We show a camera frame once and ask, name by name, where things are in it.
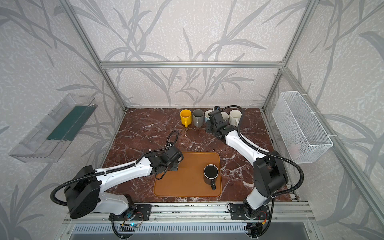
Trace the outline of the purple mug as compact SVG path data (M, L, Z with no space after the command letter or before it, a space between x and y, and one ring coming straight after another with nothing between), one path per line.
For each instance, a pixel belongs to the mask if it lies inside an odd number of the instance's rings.
M221 112L223 120L227 123L229 121L229 114L226 112Z

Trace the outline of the yellow mug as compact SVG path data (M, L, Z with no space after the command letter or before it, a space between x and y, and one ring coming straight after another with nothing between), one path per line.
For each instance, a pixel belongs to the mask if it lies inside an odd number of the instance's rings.
M187 128L192 123L192 112L190 110L184 109L180 112L181 122L185 128Z

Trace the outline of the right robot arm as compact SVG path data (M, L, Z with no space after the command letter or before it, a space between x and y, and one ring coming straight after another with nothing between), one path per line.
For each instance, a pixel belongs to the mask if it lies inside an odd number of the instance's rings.
M241 107L236 105L224 108L214 107L214 110L209 113L206 132L224 141L253 166L254 189L244 200L244 211L248 218L253 219L262 207L267 206L270 201L274 201L277 196L297 190L304 182L304 171L297 163L282 157L278 152L264 150L247 139L240 131L243 118L240 118L236 127L226 123L222 112L230 108L237 108L241 113L244 112ZM294 186L281 190L289 181L284 163L295 167L300 176Z

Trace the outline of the black mug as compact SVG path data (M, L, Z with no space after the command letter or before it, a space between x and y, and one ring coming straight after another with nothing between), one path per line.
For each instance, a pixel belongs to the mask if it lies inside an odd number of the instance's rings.
M213 164L206 165L204 167L204 182L210 185L213 191L216 190L216 180L219 176L219 169Z

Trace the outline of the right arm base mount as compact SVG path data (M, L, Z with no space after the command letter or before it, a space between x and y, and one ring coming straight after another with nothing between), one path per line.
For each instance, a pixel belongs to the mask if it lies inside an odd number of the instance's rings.
M270 209L268 206L261 206L254 210L246 204L228 203L227 209L231 215L231 220L257 220L266 222L270 219Z

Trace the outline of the light blue mug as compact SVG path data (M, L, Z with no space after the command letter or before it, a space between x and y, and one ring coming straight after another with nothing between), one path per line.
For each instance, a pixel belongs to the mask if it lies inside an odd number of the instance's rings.
M210 120L209 113L211 113L211 112L212 112L212 110L207 110L207 111L205 111L205 122L206 122L206 123Z

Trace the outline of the grey mug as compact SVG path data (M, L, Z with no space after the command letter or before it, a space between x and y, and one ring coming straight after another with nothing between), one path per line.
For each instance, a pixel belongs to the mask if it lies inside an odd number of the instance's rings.
M200 109L196 109L192 112L193 124L196 128L201 128L205 123L205 112Z

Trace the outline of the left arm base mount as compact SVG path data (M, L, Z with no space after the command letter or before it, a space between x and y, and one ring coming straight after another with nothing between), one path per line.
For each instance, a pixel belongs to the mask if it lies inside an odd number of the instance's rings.
M121 215L113 215L110 214L109 220L112 219L114 221L148 221L150 218L152 210L152 205L150 204L140 204L135 205L135 208L129 207L128 210L126 210Z

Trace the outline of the white faceted mug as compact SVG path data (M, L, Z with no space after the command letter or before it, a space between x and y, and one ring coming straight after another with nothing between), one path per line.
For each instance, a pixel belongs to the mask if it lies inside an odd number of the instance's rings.
M238 127L241 117L242 117L242 112L239 110L231 110L229 113L229 123L230 125L234 127Z

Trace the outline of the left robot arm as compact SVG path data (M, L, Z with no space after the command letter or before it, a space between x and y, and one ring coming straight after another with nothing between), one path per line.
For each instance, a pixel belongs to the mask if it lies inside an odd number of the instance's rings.
M94 169L91 165L56 187L50 194L53 203L68 207L72 219L90 213L110 213L121 216L134 207L130 197L110 194L107 191L122 183L154 175L162 179L169 171L177 171L184 159L176 142L167 140L166 147L150 150L137 160L110 168Z

